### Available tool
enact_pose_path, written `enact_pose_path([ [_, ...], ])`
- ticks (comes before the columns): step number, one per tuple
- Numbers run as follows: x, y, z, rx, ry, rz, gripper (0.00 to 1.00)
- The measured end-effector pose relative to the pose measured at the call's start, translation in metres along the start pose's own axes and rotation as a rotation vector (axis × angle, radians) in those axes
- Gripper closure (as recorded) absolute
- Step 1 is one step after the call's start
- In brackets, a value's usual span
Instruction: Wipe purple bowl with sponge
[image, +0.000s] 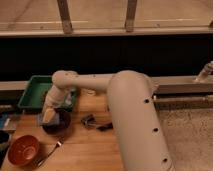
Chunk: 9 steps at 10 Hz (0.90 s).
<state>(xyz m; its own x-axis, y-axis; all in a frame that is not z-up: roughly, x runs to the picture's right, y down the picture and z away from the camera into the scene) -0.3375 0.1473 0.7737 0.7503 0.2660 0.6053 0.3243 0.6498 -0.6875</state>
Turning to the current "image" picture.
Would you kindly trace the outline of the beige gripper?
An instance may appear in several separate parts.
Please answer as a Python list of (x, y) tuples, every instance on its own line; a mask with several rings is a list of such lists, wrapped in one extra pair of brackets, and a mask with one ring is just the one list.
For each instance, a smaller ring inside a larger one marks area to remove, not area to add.
[(53, 85), (46, 94), (42, 113), (45, 113), (48, 108), (61, 107), (67, 94), (68, 91), (66, 89), (60, 89)]

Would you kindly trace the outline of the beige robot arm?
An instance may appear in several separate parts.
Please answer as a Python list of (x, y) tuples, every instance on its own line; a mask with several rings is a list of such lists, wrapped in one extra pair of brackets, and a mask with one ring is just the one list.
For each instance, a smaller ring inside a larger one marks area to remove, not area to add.
[(153, 103), (155, 85), (150, 77), (131, 70), (91, 75), (59, 70), (52, 75), (43, 105), (45, 123), (73, 87), (106, 94), (124, 171), (175, 171)]

